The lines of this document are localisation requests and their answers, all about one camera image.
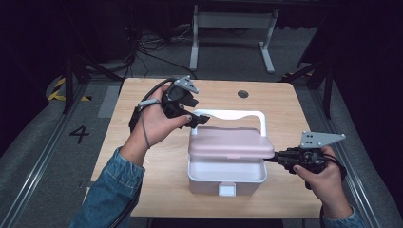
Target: pink lid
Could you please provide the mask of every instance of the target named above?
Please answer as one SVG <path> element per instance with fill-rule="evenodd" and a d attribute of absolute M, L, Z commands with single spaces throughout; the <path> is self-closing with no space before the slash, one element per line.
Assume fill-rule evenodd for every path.
<path fill-rule="evenodd" d="M 190 135 L 189 154 L 227 159 L 270 159 L 275 156 L 272 143 L 256 128 L 199 126 Z"/>

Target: denim jacket sleeve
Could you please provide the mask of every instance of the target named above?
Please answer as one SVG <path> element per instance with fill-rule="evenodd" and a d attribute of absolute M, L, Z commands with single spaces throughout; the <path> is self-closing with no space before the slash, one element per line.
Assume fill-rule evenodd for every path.
<path fill-rule="evenodd" d="M 100 177 L 92 184 L 69 227 L 108 227 L 134 198 L 145 170 L 123 158 L 119 150 L 115 150 Z M 119 227 L 127 227 L 129 217 Z"/>
<path fill-rule="evenodd" d="M 355 211 L 347 218 L 329 219 L 323 217 L 323 223 L 326 228 L 365 228 L 364 222 L 361 217 Z"/>

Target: number 4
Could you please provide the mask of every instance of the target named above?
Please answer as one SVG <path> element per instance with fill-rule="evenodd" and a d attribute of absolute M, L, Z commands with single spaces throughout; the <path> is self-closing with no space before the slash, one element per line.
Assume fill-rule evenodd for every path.
<path fill-rule="evenodd" d="M 70 136 L 80 136 L 80 138 L 78 139 L 78 144 L 81 143 L 81 140 L 83 139 L 83 136 L 88 136 L 89 133 L 86 133 L 86 126 L 82 125 L 80 126 L 80 128 L 78 128 L 77 130 L 74 130 L 70 133 Z"/>

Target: plastic storage box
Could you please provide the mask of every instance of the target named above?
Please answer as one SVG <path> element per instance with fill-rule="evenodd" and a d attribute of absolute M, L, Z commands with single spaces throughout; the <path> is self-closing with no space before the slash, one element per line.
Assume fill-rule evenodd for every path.
<path fill-rule="evenodd" d="M 260 132 L 252 127 L 199 126 L 191 130 L 189 139 L 188 176 L 193 193 L 222 197 L 252 195 L 268 176 L 263 159 L 275 155 L 266 136 L 264 114 L 215 109 L 198 109 L 194 113 L 223 120 L 259 117 Z"/>

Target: table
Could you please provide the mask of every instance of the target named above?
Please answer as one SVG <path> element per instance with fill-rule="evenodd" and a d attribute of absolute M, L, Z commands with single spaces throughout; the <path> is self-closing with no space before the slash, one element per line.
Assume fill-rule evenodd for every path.
<path fill-rule="evenodd" d="M 116 147 L 129 136 L 128 122 L 135 105 L 161 79 L 126 79 L 116 104 L 91 180 L 96 181 Z M 276 151 L 298 146 L 309 130 L 296 92 L 289 84 L 262 82 L 194 81 L 196 108 L 260 110 L 266 116 L 267 136 Z M 245 99 L 240 90 L 247 91 Z M 211 118 L 206 125 L 254 126 L 259 119 L 239 121 Z M 320 201 L 305 189 L 304 181 L 277 163 L 267 163 L 268 179 L 252 196 L 221 198 L 192 194 L 188 188 L 187 146 L 190 128 L 174 130 L 146 155 L 140 202 L 131 216 L 148 218 L 318 218 Z"/>

